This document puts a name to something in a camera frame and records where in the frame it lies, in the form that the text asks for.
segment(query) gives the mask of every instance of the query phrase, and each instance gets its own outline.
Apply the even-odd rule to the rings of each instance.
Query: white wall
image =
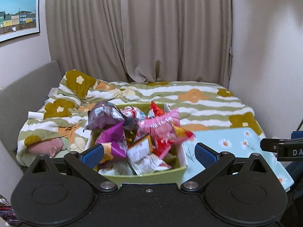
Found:
[[[40,33],[0,43],[0,86],[6,87],[51,61],[46,31],[45,0],[40,0]]]
[[[267,137],[290,138],[303,118],[303,0],[233,0],[229,88]]]
[[[0,43],[0,86],[6,87],[32,70],[51,61],[45,17],[45,0],[40,0],[40,34]],[[10,200],[22,171],[0,141],[0,194]]]

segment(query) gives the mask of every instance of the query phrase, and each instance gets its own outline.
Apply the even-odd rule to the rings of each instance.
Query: blue gripper pad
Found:
[[[94,145],[92,148],[80,154],[80,160],[89,168],[94,169],[102,160],[104,155],[104,148],[102,144]]]
[[[196,159],[205,168],[211,166],[212,164],[214,164],[218,161],[218,157],[215,154],[211,153],[210,151],[203,148],[199,144],[196,144],[196,146],[194,148],[194,154],[195,154]]]
[[[303,138],[303,131],[293,131],[291,134],[291,139]]]

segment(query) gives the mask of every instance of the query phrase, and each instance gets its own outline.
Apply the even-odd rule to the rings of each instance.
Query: colorful houses photo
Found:
[[[0,0],[0,42],[39,33],[39,0]]]

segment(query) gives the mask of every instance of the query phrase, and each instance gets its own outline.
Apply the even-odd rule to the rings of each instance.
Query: beige curtain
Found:
[[[46,0],[46,14],[62,72],[228,85],[231,0]]]
[[[63,74],[80,70],[105,81],[127,81],[121,0],[46,0],[51,58]]]
[[[122,0],[125,61],[137,82],[228,85],[231,0]]]

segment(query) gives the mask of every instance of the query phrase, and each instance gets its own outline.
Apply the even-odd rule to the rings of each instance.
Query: metal screw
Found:
[[[153,192],[154,190],[153,189],[151,189],[151,188],[147,188],[147,189],[145,189],[145,192],[146,193],[151,193],[151,192]]]
[[[196,182],[193,182],[193,181],[188,181],[188,182],[185,182],[183,184],[183,186],[186,189],[196,189],[196,188],[198,188],[199,184]]]
[[[103,183],[100,183],[101,189],[113,189],[116,185],[111,181],[105,181]]]
[[[72,154],[72,155],[77,155],[78,154],[77,151],[70,151],[69,153]]]

